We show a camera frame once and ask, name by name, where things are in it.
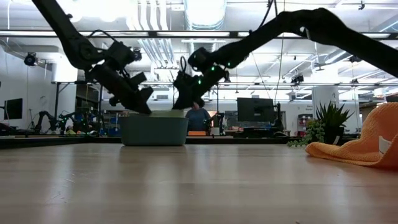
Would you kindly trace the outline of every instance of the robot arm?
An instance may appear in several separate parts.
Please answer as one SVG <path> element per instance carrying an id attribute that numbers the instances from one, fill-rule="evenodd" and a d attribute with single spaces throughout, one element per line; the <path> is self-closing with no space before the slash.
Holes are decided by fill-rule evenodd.
<path id="1" fill-rule="evenodd" d="M 35 131 L 40 132 L 42 130 L 42 123 L 43 123 L 43 117 L 47 116 L 50 122 L 50 130 L 55 131 L 57 129 L 57 119 L 54 118 L 49 112 L 47 111 L 40 111 L 39 112 L 39 120 L 35 126 Z"/>
<path id="2" fill-rule="evenodd" d="M 188 63 L 194 70 L 202 72 L 203 76 L 189 77 L 183 72 L 179 73 L 175 86 L 182 97 L 177 99 L 174 109 L 189 107 L 193 100 L 201 97 L 220 79 L 227 77 L 227 68 L 238 66 L 250 52 L 284 32 L 337 46 L 398 77 L 396 49 L 349 29 L 330 11 L 319 8 L 312 11 L 281 12 L 275 19 L 240 41 L 227 44 L 215 52 L 200 48 L 192 53 Z"/>
<path id="3" fill-rule="evenodd" d="M 56 0 L 32 0 L 32 2 L 60 39 L 69 62 L 75 68 L 84 70 L 87 80 L 97 80 L 125 108 L 139 113 L 150 113 L 146 101 L 153 89 L 147 87 L 142 94 L 142 90 L 138 89 L 142 77 L 130 78 L 124 69 L 127 64 L 140 60 L 141 53 L 132 51 L 116 40 L 108 50 L 98 50 L 75 29 Z"/>

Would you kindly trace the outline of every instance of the gray plastic bin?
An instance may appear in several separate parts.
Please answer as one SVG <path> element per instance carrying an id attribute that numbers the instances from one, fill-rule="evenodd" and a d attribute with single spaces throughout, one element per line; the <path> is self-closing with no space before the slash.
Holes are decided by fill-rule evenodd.
<path id="1" fill-rule="evenodd" d="M 137 114 L 119 120 L 125 146 L 182 146 L 187 138 L 187 118 Z"/>

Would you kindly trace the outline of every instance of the green plant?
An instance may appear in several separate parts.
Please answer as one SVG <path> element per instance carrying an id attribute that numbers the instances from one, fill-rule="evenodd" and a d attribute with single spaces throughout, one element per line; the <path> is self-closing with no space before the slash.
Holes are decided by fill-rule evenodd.
<path id="1" fill-rule="evenodd" d="M 345 127 L 344 122 L 348 120 L 354 113 L 348 115 L 349 110 L 343 113 L 344 105 L 341 108 L 337 107 L 335 103 L 329 102 L 328 107 L 320 103 L 320 108 L 317 108 L 317 119 L 322 121 L 326 127 Z"/>
<path id="2" fill-rule="evenodd" d="M 308 122 L 305 136 L 299 141 L 294 140 L 287 143 L 287 146 L 306 146 L 311 142 L 325 142 L 325 125 L 322 121 L 313 120 Z"/>

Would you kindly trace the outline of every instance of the desk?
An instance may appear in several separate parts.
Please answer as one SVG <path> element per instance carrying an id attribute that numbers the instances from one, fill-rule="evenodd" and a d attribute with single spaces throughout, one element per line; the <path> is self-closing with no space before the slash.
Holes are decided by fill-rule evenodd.
<path id="1" fill-rule="evenodd" d="M 397 223 L 398 175 L 280 145 L 0 151 L 3 223 Z"/>

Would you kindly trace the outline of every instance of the orange cloth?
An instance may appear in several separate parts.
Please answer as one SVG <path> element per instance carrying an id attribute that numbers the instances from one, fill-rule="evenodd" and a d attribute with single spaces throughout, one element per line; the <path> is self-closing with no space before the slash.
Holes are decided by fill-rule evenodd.
<path id="1" fill-rule="evenodd" d="M 384 155 L 379 152 L 380 136 L 391 141 L 391 146 Z M 386 103 L 372 110 L 363 123 L 360 139 L 342 146 L 313 142 L 305 150 L 311 156 L 322 159 L 398 169 L 398 103 Z"/>

